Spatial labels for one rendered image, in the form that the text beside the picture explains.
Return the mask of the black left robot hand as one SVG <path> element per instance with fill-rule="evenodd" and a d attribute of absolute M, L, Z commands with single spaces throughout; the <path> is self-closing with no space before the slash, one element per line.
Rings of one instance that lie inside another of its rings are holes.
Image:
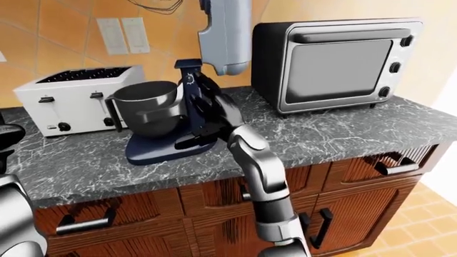
<path fill-rule="evenodd" d="M 6 173 L 7 158 L 11 156 L 17 145 L 26 135 L 25 129 L 16 124 L 0 125 L 0 175 Z"/>

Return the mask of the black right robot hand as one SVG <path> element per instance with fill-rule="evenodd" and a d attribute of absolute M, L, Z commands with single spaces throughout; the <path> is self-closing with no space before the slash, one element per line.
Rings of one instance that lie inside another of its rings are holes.
<path fill-rule="evenodd" d="M 245 124 L 237 104 L 219 85 L 201 72 L 194 73 L 194 81 L 202 96 L 188 97 L 196 113 L 204 119 L 201 128 L 183 136 L 175 143 L 176 149 L 204 146 L 221 139 L 228 142 L 230 135 Z"/>

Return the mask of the dark grey mixer bowl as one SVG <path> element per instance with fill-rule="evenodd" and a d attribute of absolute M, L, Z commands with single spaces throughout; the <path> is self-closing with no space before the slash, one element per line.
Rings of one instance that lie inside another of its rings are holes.
<path fill-rule="evenodd" d="M 146 81 L 122 87 L 105 99 L 117 132 L 126 124 L 133 134 L 161 138 L 186 115 L 183 91 L 170 81 Z"/>

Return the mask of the navy blue stand mixer base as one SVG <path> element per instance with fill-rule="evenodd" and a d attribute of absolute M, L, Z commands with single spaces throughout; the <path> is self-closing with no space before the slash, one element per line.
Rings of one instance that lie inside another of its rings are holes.
<path fill-rule="evenodd" d="M 141 125 L 158 125 L 163 128 L 166 121 L 177 118 L 177 128 L 159 138 L 146 138 L 134 133 L 126 146 L 126 159 L 130 164 L 145 166 L 164 161 L 195 156 L 214 147 L 215 143 L 195 146 L 186 149 L 177 149 L 175 143 L 181 139 L 192 136 L 204 125 L 204 119 L 198 115 L 192 105 L 190 96 L 201 96 L 201 91 L 194 80 L 194 74 L 200 72 L 202 61 L 200 59 L 179 59 L 174 68 L 181 72 L 178 83 L 176 100 L 167 107 L 157 111 L 139 111 L 136 115 L 140 118 Z"/>

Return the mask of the white four-slot toaster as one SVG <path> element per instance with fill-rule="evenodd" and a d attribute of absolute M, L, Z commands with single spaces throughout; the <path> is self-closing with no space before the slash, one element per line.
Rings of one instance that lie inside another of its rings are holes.
<path fill-rule="evenodd" d="M 105 99 L 146 80 L 142 66 L 61 71 L 14 89 L 45 137 L 114 130 Z"/>

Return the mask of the black silver toaster oven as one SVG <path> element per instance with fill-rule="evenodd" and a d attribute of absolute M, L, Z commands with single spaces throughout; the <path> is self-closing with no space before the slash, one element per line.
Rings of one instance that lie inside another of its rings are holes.
<path fill-rule="evenodd" d="M 389 100 L 423 28 L 420 19 L 260 23 L 251 86 L 280 114 Z"/>

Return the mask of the brown wooden kitchen cabinet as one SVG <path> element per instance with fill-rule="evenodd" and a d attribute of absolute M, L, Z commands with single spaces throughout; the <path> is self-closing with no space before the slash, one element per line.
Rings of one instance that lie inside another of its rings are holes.
<path fill-rule="evenodd" d="M 391 151 L 312 166 L 290 168 L 286 178 L 297 213 L 311 224 L 306 239 L 314 257 L 370 246 L 424 173 L 436 164 L 442 145 Z M 399 166 L 410 158 L 417 171 L 383 176 L 376 162 Z M 49 237 L 48 256 L 63 257 L 256 257 L 271 244 L 258 239 L 253 208 L 242 201 L 242 177 L 198 183 L 98 201 L 39 209 L 38 227 Z M 65 215 L 76 222 L 103 218 L 116 209 L 108 228 L 56 235 Z M 317 235 L 328 208 L 333 221 L 319 249 Z"/>

